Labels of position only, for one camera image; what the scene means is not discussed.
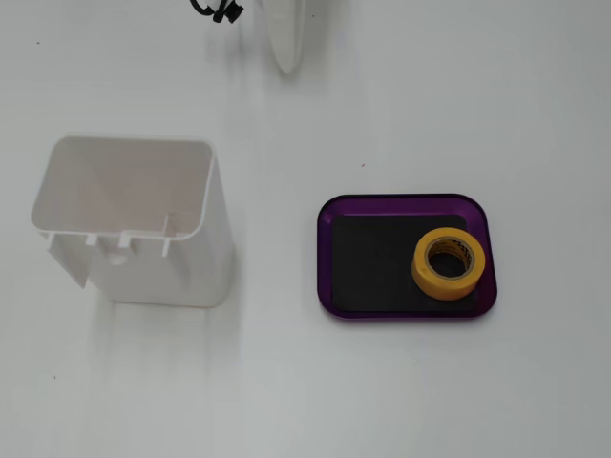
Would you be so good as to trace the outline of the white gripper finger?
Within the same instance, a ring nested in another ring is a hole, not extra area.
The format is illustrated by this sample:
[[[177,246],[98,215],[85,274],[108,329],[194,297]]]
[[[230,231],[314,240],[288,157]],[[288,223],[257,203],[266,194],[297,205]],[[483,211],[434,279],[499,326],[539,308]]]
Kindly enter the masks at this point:
[[[291,74],[301,60],[306,0],[263,0],[271,48],[281,71]]]

